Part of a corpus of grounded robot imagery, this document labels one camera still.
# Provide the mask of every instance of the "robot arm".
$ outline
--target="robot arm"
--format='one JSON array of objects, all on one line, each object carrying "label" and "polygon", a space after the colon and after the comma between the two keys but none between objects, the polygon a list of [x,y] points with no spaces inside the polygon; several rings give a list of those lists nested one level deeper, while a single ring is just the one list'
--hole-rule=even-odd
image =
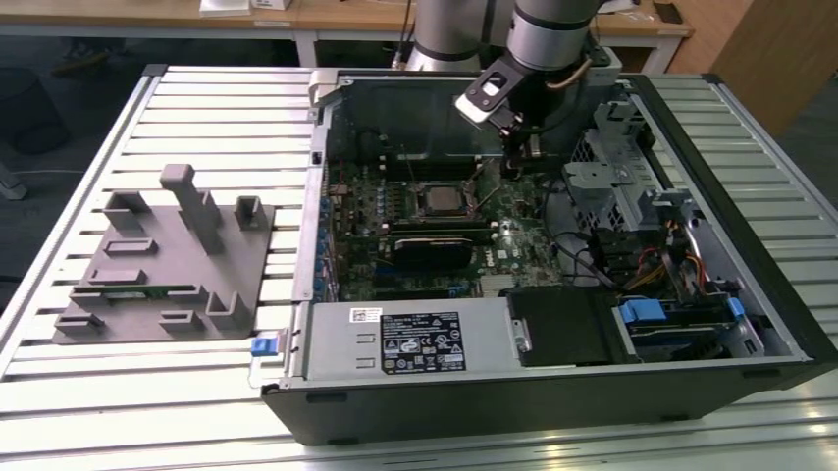
[{"label": "robot arm", "polygon": [[519,165],[529,138],[560,124],[544,119],[591,66],[584,48],[599,3],[517,0],[506,52],[456,100],[473,124],[497,130],[508,169]]},{"label": "robot arm", "polygon": [[[529,138],[560,124],[545,125],[544,119],[591,66],[585,44],[599,4],[599,0],[517,0],[506,51],[454,103],[473,124],[498,132],[509,169],[523,158]],[[478,26],[492,13],[484,0],[418,0],[408,69],[473,68]]]}]

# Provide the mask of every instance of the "warning label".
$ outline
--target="warning label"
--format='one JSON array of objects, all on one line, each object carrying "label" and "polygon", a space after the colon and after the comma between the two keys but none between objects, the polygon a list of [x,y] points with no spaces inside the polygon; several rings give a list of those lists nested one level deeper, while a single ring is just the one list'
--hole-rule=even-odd
[{"label": "warning label", "polygon": [[381,370],[388,375],[465,369],[458,314],[381,315]]}]

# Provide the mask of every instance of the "floor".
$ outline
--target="floor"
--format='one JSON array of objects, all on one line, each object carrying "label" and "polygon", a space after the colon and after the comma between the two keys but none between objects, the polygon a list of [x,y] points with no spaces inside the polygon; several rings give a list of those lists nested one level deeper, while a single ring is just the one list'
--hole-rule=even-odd
[{"label": "floor", "polygon": [[[389,53],[374,43],[322,43],[320,63],[328,67],[384,67]],[[145,64],[294,66],[296,54],[285,41],[130,40],[126,54],[77,78],[54,78],[63,44],[57,38],[0,37],[0,68],[34,71],[71,132],[59,149],[37,156],[18,155],[0,143],[0,159],[19,174],[29,195],[22,201],[0,198],[0,312],[14,292],[3,277],[21,277],[31,264],[74,186],[105,138]],[[795,162],[838,205],[838,81],[831,81],[801,112],[779,142]]]}]

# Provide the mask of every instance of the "desk leg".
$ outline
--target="desk leg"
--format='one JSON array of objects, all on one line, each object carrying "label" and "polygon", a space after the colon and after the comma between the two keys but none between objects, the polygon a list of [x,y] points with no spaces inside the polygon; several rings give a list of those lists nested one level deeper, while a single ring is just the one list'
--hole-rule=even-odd
[{"label": "desk leg", "polygon": [[297,43],[300,67],[316,67],[316,31],[298,29],[293,31],[293,40]]},{"label": "desk leg", "polygon": [[643,65],[643,74],[664,74],[680,44],[680,36],[661,36]]}]

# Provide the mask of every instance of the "green circuit board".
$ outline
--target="green circuit board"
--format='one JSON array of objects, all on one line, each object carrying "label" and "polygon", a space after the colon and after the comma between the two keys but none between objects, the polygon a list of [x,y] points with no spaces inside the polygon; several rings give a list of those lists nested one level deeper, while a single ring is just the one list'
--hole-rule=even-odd
[{"label": "green circuit board", "polygon": [[404,272],[393,265],[392,241],[381,226],[416,213],[420,184],[461,182],[392,182],[372,166],[329,167],[340,300],[482,297],[497,295],[497,288],[563,283],[537,214],[544,176],[510,181],[501,179],[497,161],[481,165],[472,180],[470,205],[481,203],[478,217],[492,223],[492,239],[472,247],[466,267],[426,273]]}]

